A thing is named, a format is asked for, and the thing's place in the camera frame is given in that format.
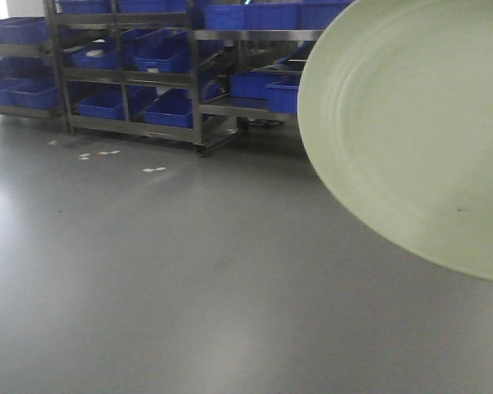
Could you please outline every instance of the stainless steel shelf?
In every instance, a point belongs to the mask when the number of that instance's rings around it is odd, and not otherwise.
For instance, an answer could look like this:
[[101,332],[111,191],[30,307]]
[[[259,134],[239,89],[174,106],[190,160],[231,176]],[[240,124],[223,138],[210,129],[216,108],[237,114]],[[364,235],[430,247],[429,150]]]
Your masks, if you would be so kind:
[[189,87],[192,83],[190,74],[168,74],[142,71],[123,71],[123,80],[130,85],[166,85],[172,87]]
[[187,25],[187,12],[116,14],[117,23],[125,27],[181,27]]
[[228,96],[217,98],[209,103],[202,103],[200,111],[210,115],[249,117],[269,121],[291,121],[297,117],[292,113],[271,112],[267,100]]
[[122,82],[122,72],[118,70],[64,67],[62,76],[65,80],[81,82],[97,82],[102,84],[120,84]]
[[65,80],[97,82],[102,84],[129,85],[167,85],[172,87],[188,87],[192,78],[189,74],[155,74],[141,71],[97,70],[87,68],[70,68],[63,70]]
[[196,133],[193,129],[181,127],[159,126],[136,121],[117,121],[98,117],[82,117],[70,115],[69,121],[72,127],[92,130],[111,131],[113,133],[142,135],[151,138],[162,138],[185,142],[196,142]]
[[36,119],[54,119],[62,115],[61,108],[53,108],[47,111],[23,108],[23,107],[10,107],[8,105],[0,105],[0,115],[8,115],[14,117],[33,117]]
[[195,30],[196,39],[234,41],[316,41],[323,30]]
[[105,39],[109,36],[107,30],[85,30],[79,34],[70,35],[60,38],[62,48],[72,48],[81,46],[96,39]]
[[187,25],[187,12],[163,12],[142,14],[56,14],[57,25],[70,29],[108,29],[115,24],[121,28],[180,27]]
[[108,29],[115,24],[113,14],[55,14],[51,18],[56,25],[70,29]]
[[41,44],[0,44],[0,56],[43,57],[52,51],[51,41]]

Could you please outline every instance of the shelf frame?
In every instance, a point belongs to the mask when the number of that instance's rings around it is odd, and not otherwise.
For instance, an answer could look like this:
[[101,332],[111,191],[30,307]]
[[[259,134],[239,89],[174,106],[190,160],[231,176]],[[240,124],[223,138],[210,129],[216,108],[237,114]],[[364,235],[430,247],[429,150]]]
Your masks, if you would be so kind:
[[323,30],[195,30],[195,39],[232,41],[317,41]]
[[41,110],[41,109],[33,109],[33,108],[25,108],[25,107],[0,105],[0,115],[51,120],[62,115],[62,109],[52,108],[49,110]]

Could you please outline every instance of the epoxy floor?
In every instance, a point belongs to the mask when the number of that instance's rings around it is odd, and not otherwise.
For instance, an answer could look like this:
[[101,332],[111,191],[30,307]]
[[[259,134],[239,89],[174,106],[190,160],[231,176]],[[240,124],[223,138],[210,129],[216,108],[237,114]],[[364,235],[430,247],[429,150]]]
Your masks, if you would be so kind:
[[338,393],[493,394],[493,283],[368,230],[296,131],[0,117],[0,394]]

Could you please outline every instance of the metal rack leg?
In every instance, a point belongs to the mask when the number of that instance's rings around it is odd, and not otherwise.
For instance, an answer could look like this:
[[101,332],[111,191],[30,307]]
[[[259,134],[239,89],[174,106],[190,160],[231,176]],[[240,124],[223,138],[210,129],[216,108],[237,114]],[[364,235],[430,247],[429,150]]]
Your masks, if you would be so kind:
[[245,117],[238,117],[236,119],[237,130],[243,135],[250,134],[250,128],[248,125],[248,120]]

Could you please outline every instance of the white plate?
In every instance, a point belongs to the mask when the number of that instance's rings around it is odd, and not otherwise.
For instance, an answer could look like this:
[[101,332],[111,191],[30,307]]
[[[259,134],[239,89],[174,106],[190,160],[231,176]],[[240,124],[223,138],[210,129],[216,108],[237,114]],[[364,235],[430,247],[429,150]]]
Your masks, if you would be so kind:
[[368,226],[493,280],[493,0],[358,0],[299,93],[306,150]]

